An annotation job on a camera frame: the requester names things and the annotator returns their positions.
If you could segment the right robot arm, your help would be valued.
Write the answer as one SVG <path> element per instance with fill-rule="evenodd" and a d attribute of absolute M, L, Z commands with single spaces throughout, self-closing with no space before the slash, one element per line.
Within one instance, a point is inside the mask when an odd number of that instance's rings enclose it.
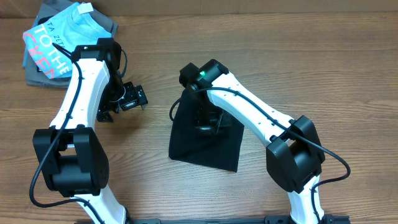
<path fill-rule="evenodd" d="M 184 66 L 179 82 L 206 104 L 230 114 L 262 142 L 268 174 L 287 192 L 294 223 L 323 222 L 318 185 L 325 153 L 310 119 L 293 119 L 267 105 L 215 59 L 202 67 Z"/>

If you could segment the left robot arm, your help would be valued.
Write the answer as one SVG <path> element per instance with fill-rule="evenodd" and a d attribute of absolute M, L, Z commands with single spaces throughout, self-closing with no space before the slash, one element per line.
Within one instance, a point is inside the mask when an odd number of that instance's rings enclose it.
<path fill-rule="evenodd" d="M 54 47 L 73 65 L 63 103 L 47 129 L 37 129 L 32 143 L 39 162 L 29 198 L 40 208 L 78 203 L 92 223 L 132 223 L 108 185 L 109 161 L 95 124 L 111 123 L 110 113 L 148 104 L 143 87 L 122 81 L 125 51 L 113 38 L 78 45 L 70 52 Z"/>

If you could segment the black t-shirt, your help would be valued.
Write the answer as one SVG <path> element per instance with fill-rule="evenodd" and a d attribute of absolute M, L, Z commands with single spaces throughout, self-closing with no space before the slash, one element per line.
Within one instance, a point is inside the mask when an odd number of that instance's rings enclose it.
<path fill-rule="evenodd" d="M 232 116 L 233 127 L 229 136 L 199 136 L 194 131 L 198 101 L 187 90 L 182 92 L 173 120 L 169 157 L 176 161 L 237 172 L 244 125 Z"/>

